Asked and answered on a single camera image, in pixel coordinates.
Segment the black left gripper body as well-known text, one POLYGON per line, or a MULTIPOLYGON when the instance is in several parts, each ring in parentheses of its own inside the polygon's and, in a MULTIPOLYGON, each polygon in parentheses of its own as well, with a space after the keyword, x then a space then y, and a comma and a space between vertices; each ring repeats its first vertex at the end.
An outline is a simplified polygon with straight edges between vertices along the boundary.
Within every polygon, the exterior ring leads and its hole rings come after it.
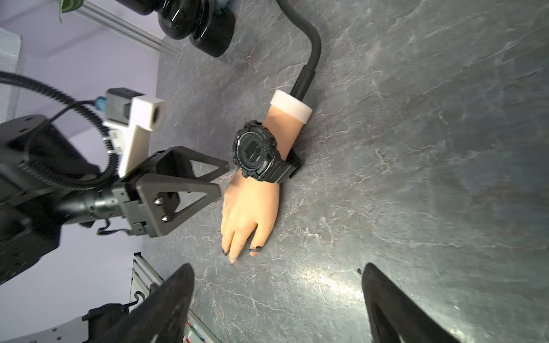
POLYGON ((97 235, 108 236, 124 232, 129 236, 147 234, 146 219, 139 218, 138 206, 142 204, 137 182, 145 171, 133 171, 101 187, 71 191, 55 205, 55 219, 63 224, 80 224, 90 228, 96 221, 105 221, 97 235))

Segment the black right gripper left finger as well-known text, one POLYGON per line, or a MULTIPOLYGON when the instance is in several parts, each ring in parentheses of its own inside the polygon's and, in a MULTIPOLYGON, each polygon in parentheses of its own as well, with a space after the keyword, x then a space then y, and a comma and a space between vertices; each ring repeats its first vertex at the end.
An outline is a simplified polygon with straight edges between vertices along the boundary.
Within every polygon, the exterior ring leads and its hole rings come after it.
POLYGON ((194 291, 194 270, 183 264, 130 315, 96 342, 182 342, 194 291))

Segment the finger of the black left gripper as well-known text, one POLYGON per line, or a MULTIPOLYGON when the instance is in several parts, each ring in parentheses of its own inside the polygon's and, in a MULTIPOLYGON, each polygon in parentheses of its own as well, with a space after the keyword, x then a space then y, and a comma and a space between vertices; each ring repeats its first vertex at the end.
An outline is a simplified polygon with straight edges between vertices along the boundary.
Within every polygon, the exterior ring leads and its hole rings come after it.
POLYGON ((137 181, 139 200, 134 224, 138 234, 167 236, 221 196, 216 184, 146 174, 137 181))
POLYGON ((229 171, 227 161, 210 157, 183 146, 157 151, 146 158, 131 172, 124 176, 125 182, 137 181, 145 174, 158 174, 202 182, 211 182, 229 171), (192 161, 214 166, 215 169, 202 176, 197 176, 193 170, 192 161))

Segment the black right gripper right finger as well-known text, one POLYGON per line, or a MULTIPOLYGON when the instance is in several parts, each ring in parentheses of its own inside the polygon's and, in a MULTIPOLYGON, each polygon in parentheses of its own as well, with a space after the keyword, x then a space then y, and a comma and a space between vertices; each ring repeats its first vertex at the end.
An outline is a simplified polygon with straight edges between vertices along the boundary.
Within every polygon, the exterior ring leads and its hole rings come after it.
POLYGON ((457 342, 373 263, 362 288, 374 342, 457 342))

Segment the black digital wrist watch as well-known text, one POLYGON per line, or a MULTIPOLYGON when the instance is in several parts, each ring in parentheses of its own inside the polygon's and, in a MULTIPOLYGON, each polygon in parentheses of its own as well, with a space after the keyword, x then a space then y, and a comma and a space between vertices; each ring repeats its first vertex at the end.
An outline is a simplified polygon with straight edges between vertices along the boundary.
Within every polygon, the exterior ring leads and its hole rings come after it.
POLYGON ((276 138, 259 121, 249 121, 234 138, 233 162, 244 178, 259 182, 282 184, 293 178, 303 165, 297 154, 290 150, 286 160, 277 150, 276 138))

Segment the beige mannequin hand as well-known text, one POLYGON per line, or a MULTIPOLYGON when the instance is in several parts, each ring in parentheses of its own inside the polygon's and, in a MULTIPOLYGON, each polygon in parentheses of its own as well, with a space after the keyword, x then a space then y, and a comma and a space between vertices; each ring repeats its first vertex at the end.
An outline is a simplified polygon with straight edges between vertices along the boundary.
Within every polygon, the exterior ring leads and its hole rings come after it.
MULTIPOLYGON (((274 136, 277 150, 286 159, 312 109, 292 95, 277 90, 263 126, 274 136)), ((243 177, 236 171, 224 193, 222 210, 222 251, 234 264, 248 239, 250 255, 256 256, 265 246, 277 220, 280 185, 243 177)))

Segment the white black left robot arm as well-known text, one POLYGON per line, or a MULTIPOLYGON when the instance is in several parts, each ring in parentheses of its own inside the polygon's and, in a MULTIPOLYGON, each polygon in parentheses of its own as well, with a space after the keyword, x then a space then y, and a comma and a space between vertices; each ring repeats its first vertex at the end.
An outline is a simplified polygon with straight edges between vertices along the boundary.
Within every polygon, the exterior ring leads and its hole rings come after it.
POLYGON ((227 162, 185 147, 158 151, 93 190, 50 187, 20 166, 24 145, 45 121, 31 115, 1 125, 2 282, 57 249, 66 224, 89 228, 122 217, 125 234, 162 237, 221 196, 215 180, 227 173, 227 162))

